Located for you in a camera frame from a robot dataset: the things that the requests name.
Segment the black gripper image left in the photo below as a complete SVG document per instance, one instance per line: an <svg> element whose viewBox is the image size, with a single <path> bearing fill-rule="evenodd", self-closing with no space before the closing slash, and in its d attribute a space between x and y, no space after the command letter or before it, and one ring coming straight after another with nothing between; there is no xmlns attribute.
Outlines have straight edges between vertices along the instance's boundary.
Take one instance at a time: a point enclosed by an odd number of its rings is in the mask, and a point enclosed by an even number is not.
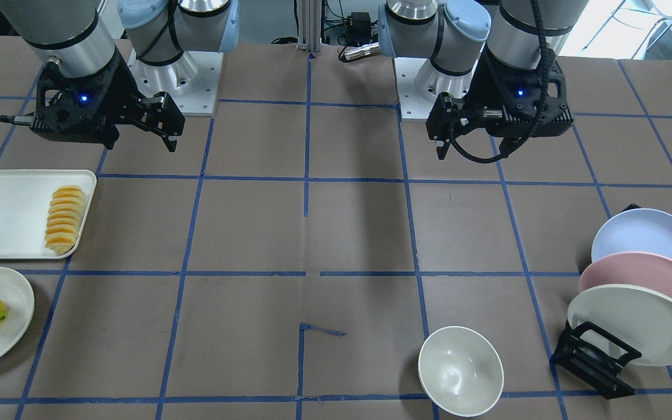
<svg viewBox="0 0 672 420"><path fill-rule="evenodd" d="M118 125L133 125L158 136L169 152L176 151L184 115L170 93L142 95L119 50L93 75L70 79L62 68L60 59L48 57L37 81L35 111L0 114L0 122L27 127L45 140L105 149L117 143Z"/></svg>

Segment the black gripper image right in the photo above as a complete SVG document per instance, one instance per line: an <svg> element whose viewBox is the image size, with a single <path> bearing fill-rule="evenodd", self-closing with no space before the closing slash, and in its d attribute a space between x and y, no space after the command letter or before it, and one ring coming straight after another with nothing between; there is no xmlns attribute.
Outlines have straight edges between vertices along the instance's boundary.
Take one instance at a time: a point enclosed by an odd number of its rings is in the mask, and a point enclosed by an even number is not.
<svg viewBox="0 0 672 420"><path fill-rule="evenodd" d="M505 64L483 48L467 94L458 98L438 93L426 119L426 133L436 141L439 160L445 160L450 139L483 128L497 138L522 138L533 123L539 123L531 135L557 137L574 123L570 110L566 79L557 56L548 48L547 98L542 101L539 48L534 48L534 66L518 69Z"/></svg>

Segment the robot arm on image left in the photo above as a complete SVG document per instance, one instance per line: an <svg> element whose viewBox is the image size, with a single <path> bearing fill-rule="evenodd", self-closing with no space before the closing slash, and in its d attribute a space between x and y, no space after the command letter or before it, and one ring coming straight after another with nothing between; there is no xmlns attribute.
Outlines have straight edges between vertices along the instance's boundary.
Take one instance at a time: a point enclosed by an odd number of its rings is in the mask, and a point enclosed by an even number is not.
<svg viewBox="0 0 672 420"><path fill-rule="evenodd" d="M134 64L88 1L0 1L0 10L43 62L35 111L0 122L109 150L118 125L133 125L175 152L185 125L176 99L204 87L193 53L231 53L239 40L238 1L120 1Z"/></svg>

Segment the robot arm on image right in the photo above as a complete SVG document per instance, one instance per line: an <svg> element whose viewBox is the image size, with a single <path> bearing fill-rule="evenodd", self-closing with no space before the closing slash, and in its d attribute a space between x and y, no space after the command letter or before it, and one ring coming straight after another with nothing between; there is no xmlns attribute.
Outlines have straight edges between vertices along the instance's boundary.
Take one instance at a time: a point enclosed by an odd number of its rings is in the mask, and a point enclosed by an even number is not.
<svg viewBox="0 0 672 420"><path fill-rule="evenodd" d="M426 60L435 77L426 118L438 159L450 149L478 164L506 159L531 138L574 123L557 56L586 1L387 1L378 18L382 55Z"/></svg>

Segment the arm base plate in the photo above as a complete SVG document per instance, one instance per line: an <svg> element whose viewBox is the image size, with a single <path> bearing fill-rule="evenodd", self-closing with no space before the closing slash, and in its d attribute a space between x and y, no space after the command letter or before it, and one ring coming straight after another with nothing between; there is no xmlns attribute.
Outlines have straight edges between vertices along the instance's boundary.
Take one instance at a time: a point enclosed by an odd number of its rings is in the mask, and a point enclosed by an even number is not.
<svg viewBox="0 0 672 420"><path fill-rule="evenodd" d="M156 67L142 63L131 51L128 66L144 96L166 92L184 116L213 117L224 58L219 52L185 51L175 63Z"/></svg>
<svg viewBox="0 0 672 420"><path fill-rule="evenodd" d="M402 119L425 122L439 93L464 97L474 77L474 69L465 75L446 75L435 69L429 59L395 58L395 86Z"/></svg>

